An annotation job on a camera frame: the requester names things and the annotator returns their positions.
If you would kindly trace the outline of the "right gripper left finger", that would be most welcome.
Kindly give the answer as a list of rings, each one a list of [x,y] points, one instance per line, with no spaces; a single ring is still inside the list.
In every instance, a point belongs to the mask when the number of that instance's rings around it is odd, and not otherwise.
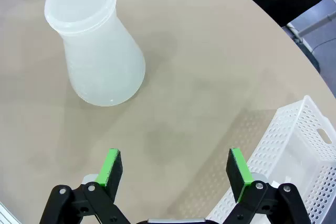
[[[81,223],[85,216],[96,217],[98,223],[129,223],[114,204],[122,172],[120,151],[109,149],[94,181],[76,189],[57,185],[51,190],[40,223]]]

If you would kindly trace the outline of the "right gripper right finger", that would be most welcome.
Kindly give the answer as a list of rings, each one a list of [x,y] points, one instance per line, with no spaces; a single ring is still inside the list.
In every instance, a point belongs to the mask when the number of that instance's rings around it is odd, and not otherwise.
[[[277,188],[255,180],[239,148],[228,152],[226,173],[236,205],[226,223],[251,223],[255,214],[265,215],[270,223],[310,223],[298,192],[291,183]]]

